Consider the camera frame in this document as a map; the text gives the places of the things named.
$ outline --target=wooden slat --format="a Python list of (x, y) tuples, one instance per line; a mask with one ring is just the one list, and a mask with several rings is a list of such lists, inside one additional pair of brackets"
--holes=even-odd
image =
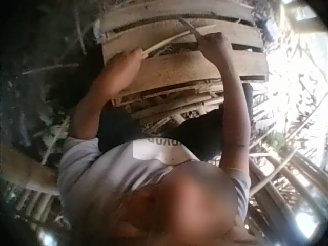
[[(233, 61), (239, 76), (267, 76), (269, 73), (263, 53), (234, 51)], [(136, 81), (122, 91), (119, 97), (159, 87), (213, 78), (221, 78), (221, 75), (200, 51), (164, 55), (145, 60)]]
[(205, 95), (193, 95), (189, 96), (186, 98), (181, 98), (181, 99), (176, 99), (172, 100), (168, 103), (164, 104), (159, 104), (156, 106), (148, 107), (146, 109), (134, 112), (131, 114), (131, 117), (133, 119), (141, 119), (150, 115), (162, 113), (165, 111), (169, 111), (172, 109), (177, 109), (186, 105), (194, 104), (194, 103), (199, 103), (201, 101), (209, 100), (211, 99), (210, 94), (205, 94)]
[(211, 15), (232, 17), (251, 22), (251, 9), (216, 0), (157, 0), (130, 5), (106, 14), (100, 20), (102, 32), (151, 18), (174, 15)]
[[(222, 32), (233, 44), (247, 45), (262, 48), (263, 43), (256, 28), (215, 19), (187, 19), (194, 27), (204, 27), (216, 24), (213, 28), (202, 29), (203, 35), (213, 32)], [(152, 45), (174, 35), (186, 31), (186, 28), (177, 20), (166, 20), (138, 26), (118, 34), (111, 33), (102, 45), (104, 59), (116, 53), (136, 48), (147, 49)], [(193, 35), (179, 38), (173, 43), (196, 42)]]

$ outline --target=knife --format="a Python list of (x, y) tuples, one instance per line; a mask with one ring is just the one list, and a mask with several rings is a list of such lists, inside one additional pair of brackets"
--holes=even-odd
[(183, 18), (178, 16), (178, 21), (181, 22), (189, 31), (190, 33), (194, 34), (196, 39), (202, 39), (203, 35), (201, 35), (192, 25), (190, 25), (188, 22), (186, 22)]

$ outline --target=white graphic on shirt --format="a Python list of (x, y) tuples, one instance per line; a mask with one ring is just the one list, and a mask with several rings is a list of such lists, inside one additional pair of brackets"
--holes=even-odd
[(176, 140), (148, 138), (133, 141), (133, 158), (157, 159), (166, 165), (177, 165), (197, 157)]

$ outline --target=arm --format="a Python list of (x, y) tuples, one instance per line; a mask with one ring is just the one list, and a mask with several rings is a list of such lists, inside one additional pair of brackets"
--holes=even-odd
[(222, 33), (197, 40), (204, 57), (219, 70), (224, 88), (223, 150), (220, 167), (249, 173), (250, 119), (245, 95), (232, 61), (231, 43)]
[(142, 49), (137, 49), (131, 54), (115, 57), (104, 67), (75, 108), (69, 130), (71, 137), (85, 140), (96, 137), (103, 106), (133, 82), (144, 58)]

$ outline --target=t-shirt sleeve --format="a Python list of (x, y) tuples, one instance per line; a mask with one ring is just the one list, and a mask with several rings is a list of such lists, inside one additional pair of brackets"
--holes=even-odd
[(249, 175), (238, 170), (229, 170), (229, 176), (237, 190), (238, 215), (242, 221), (245, 221), (248, 209), (251, 179)]
[(68, 137), (64, 143), (63, 157), (58, 168), (58, 181), (60, 196), (65, 196), (72, 189), (77, 180), (100, 156), (98, 138), (81, 140)]

